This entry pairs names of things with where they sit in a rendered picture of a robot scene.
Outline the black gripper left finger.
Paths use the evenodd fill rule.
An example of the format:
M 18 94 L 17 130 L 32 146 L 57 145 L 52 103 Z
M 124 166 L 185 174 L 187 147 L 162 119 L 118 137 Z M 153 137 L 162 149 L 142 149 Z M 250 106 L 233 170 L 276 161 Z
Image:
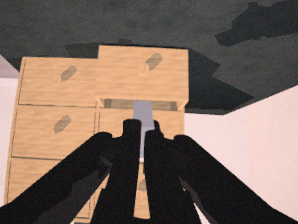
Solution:
M 0 224 L 70 224 L 109 172 L 90 224 L 130 224 L 142 156 L 142 101 L 134 101 L 133 118 L 123 121 L 122 136 L 94 134 L 13 201 L 1 206 Z

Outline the light wooden drawer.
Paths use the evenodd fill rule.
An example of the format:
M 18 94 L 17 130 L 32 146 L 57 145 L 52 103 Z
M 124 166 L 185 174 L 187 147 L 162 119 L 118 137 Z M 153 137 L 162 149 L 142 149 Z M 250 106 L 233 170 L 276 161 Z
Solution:
M 97 63 L 26 60 L 19 104 L 96 108 Z
M 56 164 L 11 161 L 8 203 L 13 201 Z M 90 199 L 76 217 L 90 216 Z
M 104 182 L 102 182 L 102 184 L 98 187 L 98 189 L 95 191 L 94 209 L 95 209 L 95 206 L 97 203 L 97 198 L 100 194 L 101 189 L 105 188 L 105 186 L 106 186 L 108 177 L 109 177 L 109 175 L 104 180 Z M 144 218 L 144 219 L 150 218 L 148 199 L 147 199 L 147 191 L 146 191 L 146 183 L 145 183 L 145 175 L 143 174 L 143 168 L 139 168 L 139 173 L 138 173 L 134 216 L 139 217 L 139 218 Z
M 95 132 L 95 111 L 18 108 L 12 156 L 64 159 Z
M 145 76 L 144 76 L 145 75 Z M 102 108 L 180 111 L 188 100 L 188 50 L 99 45 L 95 84 Z
M 123 121 L 133 118 L 133 113 L 100 112 L 99 132 L 111 133 L 113 138 L 122 136 Z M 160 124 L 165 138 L 173 139 L 180 134 L 180 115 L 153 114 L 153 119 Z

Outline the tan wooden chest of drawers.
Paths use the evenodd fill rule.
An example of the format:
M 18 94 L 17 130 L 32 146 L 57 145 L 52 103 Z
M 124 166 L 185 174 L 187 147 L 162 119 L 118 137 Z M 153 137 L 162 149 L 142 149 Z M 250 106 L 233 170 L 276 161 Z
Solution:
M 12 118 L 12 126 L 10 133 L 10 141 L 9 141 L 9 150 L 8 150 L 8 159 L 7 159 L 7 168 L 6 168 L 6 179 L 5 179 L 5 190 L 4 190 L 4 203 L 8 204 L 8 191 L 9 191 L 9 180 L 10 180 L 10 169 L 11 169 L 11 161 L 15 162 L 29 162 L 29 163 L 45 163 L 45 164 L 58 164 L 63 159 L 55 159 L 55 160 L 42 160 L 36 157 L 19 157 L 12 156 L 13 149 L 13 140 L 14 140 L 14 132 L 16 125 L 16 117 L 18 108 L 22 109 L 47 109 L 47 110 L 72 110 L 72 111 L 95 111 L 96 112 L 96 120 L 95 120 L 95 133 L 99 132 L 99 122 L 100 122 L 100 112 L 122 112 L 122 113 L 133 113 L 133 110 L 126 109 L 101 109 L 102 107 L 97 101 L 96 108 L 76 108 L 76 107 L 51 107 L 51 106 L 26 106 L 19 104 L 20 91 L 24 73 L 24 67 L 26 60 L 55 60 L 55 61 L 88 61 L 88 62 L 98 62 L 98 59 L 84 59 L 84 58 L 48 58 L 48 57 L 23 57 L 16 98 L 15 105 L 13 111 Z M 171 114 L 171 115 L 180 115 L 180 134 L 184 134 L 184 107 L 180 110 L 180 112 L 175 111 L 152 111 L 153 114 Z M 22 159 L 23 158 L 23 159 Z M 72 222 L 81 222 L 81 223 L 90 223 L 91 217 L 94 212 L 94 203 L 95 203 L 95 193 L 90 198 L 90 217 L 76 217 Z

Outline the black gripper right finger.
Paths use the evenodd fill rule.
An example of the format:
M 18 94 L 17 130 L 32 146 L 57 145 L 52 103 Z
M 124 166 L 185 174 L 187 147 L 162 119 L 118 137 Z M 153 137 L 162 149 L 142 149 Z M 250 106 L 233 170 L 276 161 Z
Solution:
M 196 205 L 210 224 L 298 224 L 191 137 L 165 138 L 159 122 L 153 121 L 151 101 L 142 101 L 142 106 L 141 162 L 150 218 L 160 216 L 162 224 L 202 224 Z

